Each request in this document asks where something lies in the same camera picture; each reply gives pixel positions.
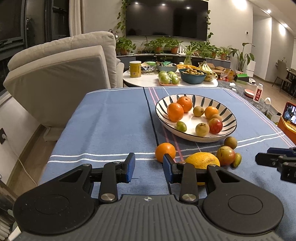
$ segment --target bunch of bananas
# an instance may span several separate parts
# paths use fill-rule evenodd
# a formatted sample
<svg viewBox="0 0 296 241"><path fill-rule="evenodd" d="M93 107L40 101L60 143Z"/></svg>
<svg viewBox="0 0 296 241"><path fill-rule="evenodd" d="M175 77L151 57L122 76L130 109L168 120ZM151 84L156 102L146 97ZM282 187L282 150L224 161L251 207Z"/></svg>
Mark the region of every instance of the bunch of bananas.
<svg viewBox="0 0 296 241"><path fill-rule="evenodd" d="M211 70L211 68L207 65L206 61L203 61L198 67L198 69L207 73L205 81L212 81L218 79L218 75Z"/></svg>

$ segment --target black circular disc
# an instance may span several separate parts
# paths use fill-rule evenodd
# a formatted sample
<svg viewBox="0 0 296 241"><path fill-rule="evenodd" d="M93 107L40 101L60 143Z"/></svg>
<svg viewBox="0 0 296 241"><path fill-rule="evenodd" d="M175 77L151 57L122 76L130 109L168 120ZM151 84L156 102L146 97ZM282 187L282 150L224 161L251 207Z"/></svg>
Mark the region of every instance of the black circular disc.
<svg viewBox="0 0 296 241"><path fill-rule="evenodd" d="M21 231L39 235L70 232L87 222L93 212L92 198L68 182L36 187L21 195L13 206Z"/></svg>
<svg viewBox="0 0 296 241"><path fill-rule="evenodd" d="M205 198L202 209L217 227L244 235L275 230L284 214L275 195L253 184L237 183L219 186Z"/></svg>

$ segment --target white round table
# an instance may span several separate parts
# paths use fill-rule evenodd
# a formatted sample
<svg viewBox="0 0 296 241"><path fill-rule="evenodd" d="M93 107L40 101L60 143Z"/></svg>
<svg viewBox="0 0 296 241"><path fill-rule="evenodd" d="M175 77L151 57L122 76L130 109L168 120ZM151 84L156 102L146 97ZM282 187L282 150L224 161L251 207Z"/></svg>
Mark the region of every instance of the white round table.
<svg viewBox="0 0 296 241"><path fill-rule="evenodd" d="M180 84L176 86L198 86L198 87L217 87L218 81L212 80L210 82L204 81L201 84L188 84L183 81L180 77L179 70L176 71L176 74L179 76ZM155 87L162 86L158 81L158 74L142 74L139 78L131 78L130 71L127 70L123 73L123 83L128 87Z"/></svg>

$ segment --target glass vase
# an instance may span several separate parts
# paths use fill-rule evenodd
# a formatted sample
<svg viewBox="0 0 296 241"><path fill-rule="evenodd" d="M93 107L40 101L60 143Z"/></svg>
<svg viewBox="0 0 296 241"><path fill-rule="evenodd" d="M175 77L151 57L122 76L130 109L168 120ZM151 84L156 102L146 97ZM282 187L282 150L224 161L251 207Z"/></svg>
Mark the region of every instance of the glass vase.
<svg viewBox="0 0 296 241"><path fill-rule="evenodd" d="M192 65L192 62L191 62L191 55L186 55L186 58L184 60L184 64L185 65Z"/></svg>

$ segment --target gray ribbed surface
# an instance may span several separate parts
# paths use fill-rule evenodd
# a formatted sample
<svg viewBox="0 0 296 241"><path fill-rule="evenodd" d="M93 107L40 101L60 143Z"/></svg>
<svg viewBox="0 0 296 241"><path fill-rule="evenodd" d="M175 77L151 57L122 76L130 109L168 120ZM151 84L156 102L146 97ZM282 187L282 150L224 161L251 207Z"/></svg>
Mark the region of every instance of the gray ribbed surface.
<svg viewBox="0 0 296 241"><path fill-rule="evenodd" d="M124 195L102 205L94 218L77 230L50 237L23 232L16 241L283 241L274 232L242 237L211 226L196 206L176 201L173 195Z"/></svg>

